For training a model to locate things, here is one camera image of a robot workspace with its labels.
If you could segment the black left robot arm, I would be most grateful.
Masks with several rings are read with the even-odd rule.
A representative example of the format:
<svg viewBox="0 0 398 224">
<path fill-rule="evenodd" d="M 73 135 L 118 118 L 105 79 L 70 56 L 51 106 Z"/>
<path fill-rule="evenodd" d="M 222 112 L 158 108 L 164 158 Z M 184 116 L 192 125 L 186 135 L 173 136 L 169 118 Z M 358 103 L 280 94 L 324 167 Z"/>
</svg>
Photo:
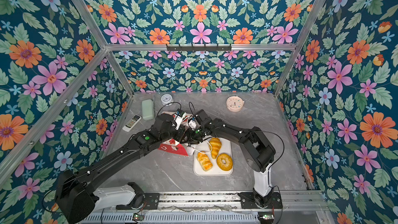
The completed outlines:
<svg viewBox="0 0 398 224">
<path fill-rule="evenodd" d="M 99 203 L 94 192 L 124 167 L 138 160 L 170 139 L 180 143 L 195 143 L 202 138 L 199 129 L 176 128 L 173 117 L 162 114 L 151 128 L 132 135 L 118 150 L 78 172 L 64 171 L 58 177 L 55 202 L 70 224 L 84 220 Z"/>
</svg>

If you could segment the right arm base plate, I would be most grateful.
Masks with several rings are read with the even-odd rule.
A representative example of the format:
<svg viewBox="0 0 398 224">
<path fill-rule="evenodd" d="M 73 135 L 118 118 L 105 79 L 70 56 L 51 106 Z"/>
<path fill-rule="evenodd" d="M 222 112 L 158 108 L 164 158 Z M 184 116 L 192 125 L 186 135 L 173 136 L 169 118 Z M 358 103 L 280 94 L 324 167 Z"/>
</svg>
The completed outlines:
<svg viewBox="0 0 398 224">
<path fill-rule="evenodd" d="M 240 197 L 241 208 L 243 209 L 283 208 L 281 195 L 278 192 L 271 191 L 265 197 L 255 192 L 240 192 L 237 195 Z"/>
</svg>

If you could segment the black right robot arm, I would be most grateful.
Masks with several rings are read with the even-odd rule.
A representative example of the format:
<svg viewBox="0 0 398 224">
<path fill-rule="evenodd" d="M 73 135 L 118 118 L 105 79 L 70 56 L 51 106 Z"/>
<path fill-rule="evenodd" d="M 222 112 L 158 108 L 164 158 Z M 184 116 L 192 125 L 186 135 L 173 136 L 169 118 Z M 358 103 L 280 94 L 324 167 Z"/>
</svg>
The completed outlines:
<svg viewBox="0 0 398 224">
<path fill-rule="evenodd" d="M 264 134 L 264 131 L 258 127 L 251 129 L 239 128 L 226 123 L 222 119 L 212 119 L 204 110 L 200 110 L 194 116 L 194 120 L 198 127 L 189 127 L 183 135 L 183 140 L 189 144 L 200 143 L 206 137 L 212 136 L 238 144 L 244 159 L 254 171 L 254 203 L 259 208 L 265 208 L 271 204 L 272 194 L 274 193 L 271 182 L 271 169 L 276 150 Z"/>
</svg>

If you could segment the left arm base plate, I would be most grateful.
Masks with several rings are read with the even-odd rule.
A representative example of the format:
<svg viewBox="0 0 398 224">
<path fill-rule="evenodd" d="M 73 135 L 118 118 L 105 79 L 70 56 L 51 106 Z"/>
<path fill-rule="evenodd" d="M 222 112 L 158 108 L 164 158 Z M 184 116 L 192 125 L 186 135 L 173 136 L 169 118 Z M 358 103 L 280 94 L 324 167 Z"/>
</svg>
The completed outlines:
<svg viewBox="0 0 398 224">
<path fill-rule="evenodd" d="M 127 205 L 117 205 L 117 210 L 154 210 L 158 208 L 160 202 L 159 193 L 138 194 Z"/>
</svg>

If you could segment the fake bagel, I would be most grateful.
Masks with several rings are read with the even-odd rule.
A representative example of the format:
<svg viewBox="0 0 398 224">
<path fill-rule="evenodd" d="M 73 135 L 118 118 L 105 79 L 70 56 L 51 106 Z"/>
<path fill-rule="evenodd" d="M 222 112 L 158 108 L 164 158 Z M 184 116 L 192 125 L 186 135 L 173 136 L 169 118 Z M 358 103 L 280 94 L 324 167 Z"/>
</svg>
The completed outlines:
<svg viewBox="0 0 398 224">
<path fill-rule="evenodd" d="M 233 168 L 233 159 L 226 153 L 219 154 L 216 162 L 218 167 L 223 171 L 229 171 Z"/>
</svg>

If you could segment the braided fake bread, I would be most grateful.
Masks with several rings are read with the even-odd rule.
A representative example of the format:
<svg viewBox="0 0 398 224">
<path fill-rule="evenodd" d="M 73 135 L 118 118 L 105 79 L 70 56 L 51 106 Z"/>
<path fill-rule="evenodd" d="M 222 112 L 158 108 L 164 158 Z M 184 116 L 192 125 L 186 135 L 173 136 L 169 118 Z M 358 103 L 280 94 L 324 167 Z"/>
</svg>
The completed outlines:
<svg viewBox="0 0 398 224">
<path fill-rule="evenodd" d="M 213 163 L 211 162 L 209 156 L 206 153 L 198 152 L 197 161 L 199 162 L 203 171 L 207 172 L 212 169 Z"/>
</svg>

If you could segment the red white paper bag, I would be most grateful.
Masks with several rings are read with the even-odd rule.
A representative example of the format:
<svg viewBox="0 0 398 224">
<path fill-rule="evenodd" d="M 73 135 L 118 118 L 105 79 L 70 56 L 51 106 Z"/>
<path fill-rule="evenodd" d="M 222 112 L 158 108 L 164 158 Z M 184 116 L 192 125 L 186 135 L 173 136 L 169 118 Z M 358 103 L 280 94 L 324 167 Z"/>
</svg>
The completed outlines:
<svg viewBox="0 0 398 224">
<path fill-rule="evenodd" d="M 170 112 L 170 111 L 163 111 L 163 114 L 168 114 L 173 117 L 173 122 L 172 122 L 172 130 L 176 131 L 176 122 L 175 122 L 175 112 Z M 193 116 L 192 114 L 186 113 L 186 118 L 182 122 L 181 125 L 187 125 L 187 120 L 190 116 Z M 164 141 L 161 145 L 159 150 L 164 150 L 165 152 L 172 153 L 175 155 L 181 155 L 181 156 L 191 156 L 194 154 L 195 149 L 198 145 L 188 145 L 186 142 L 185 143 L 177 143 L 173 138 L 170 138 L 169 140 Z"/>
</svg>

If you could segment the yellow fake croissant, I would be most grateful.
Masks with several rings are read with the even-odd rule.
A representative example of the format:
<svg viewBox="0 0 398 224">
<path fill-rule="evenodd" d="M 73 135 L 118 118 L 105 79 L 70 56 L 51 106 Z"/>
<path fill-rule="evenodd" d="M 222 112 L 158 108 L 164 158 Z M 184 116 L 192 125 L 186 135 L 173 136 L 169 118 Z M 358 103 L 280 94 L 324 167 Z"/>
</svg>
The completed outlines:
<svg viewBox="0 0 398 224">
<path fill-rule="evenodd" d="M 221 140 L 219 138 L 211 138 L 210 141 L 209 141 L 209 146 L 210 146 L 210 149 L 211 149 L 211 151 L 210 151 L 211 152 L 211 157 L 213 159 L 216 159 L 218 154 L 219 154 L 219 151 L 220 151 L 220 149 L 222 147 Z"/>
</svg>

